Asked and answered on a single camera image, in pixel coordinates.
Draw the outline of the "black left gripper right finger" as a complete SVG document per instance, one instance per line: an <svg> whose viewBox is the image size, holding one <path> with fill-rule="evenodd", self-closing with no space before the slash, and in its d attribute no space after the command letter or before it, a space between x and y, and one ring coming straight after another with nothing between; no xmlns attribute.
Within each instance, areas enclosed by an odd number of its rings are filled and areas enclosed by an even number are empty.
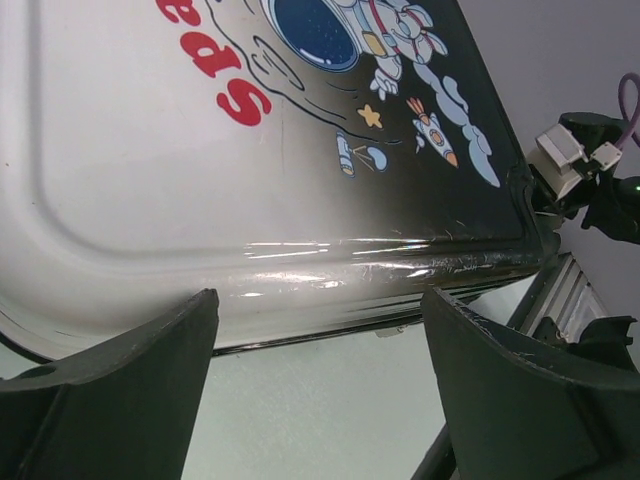
<svg viewBox="0 0 640 480"><path fill-rule="evenodd" d="M428 349L463 479L635 479L639 372L630 317L555 346L438 289L421 301Z"/></svg>

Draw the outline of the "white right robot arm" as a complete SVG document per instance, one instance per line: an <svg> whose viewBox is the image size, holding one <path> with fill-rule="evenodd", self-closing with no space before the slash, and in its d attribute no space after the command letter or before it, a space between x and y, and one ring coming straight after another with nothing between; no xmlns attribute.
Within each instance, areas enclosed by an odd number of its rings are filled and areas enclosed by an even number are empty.
<svg viewBox="0 0 640 480"><path fill-rule="evenodd" d="M628 129L625 119L592 112L567 112L559 123L592 154L606 142L616 143ZM607 237L631 244L639 243L639 178L620 179L613 168L581 182L560 201L561 215L568 219L586 208L581 228L592 227Z"/></svg>

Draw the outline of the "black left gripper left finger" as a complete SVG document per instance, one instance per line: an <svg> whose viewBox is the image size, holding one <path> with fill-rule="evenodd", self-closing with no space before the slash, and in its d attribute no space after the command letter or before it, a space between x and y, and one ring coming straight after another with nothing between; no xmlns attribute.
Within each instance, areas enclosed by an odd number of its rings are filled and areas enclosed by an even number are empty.
<svg viewBox="0 0 640 480"><path fill-rule="evenodd" d="M178 479L219 325L205 289L154 320L1 382L4 479Z"/></svg>

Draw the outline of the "space astronaut print suitcase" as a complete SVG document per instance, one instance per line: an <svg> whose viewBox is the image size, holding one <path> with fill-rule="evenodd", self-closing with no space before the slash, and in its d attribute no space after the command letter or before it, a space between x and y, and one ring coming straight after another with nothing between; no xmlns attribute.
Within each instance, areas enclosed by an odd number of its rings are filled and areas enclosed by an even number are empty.
<svg viewBox="0 0 640 480"><path fill-rule="evenodd" d="M559 239L455 1L5 1L1 335L40 360L193 294L222 351L409 323Z"/></svg>

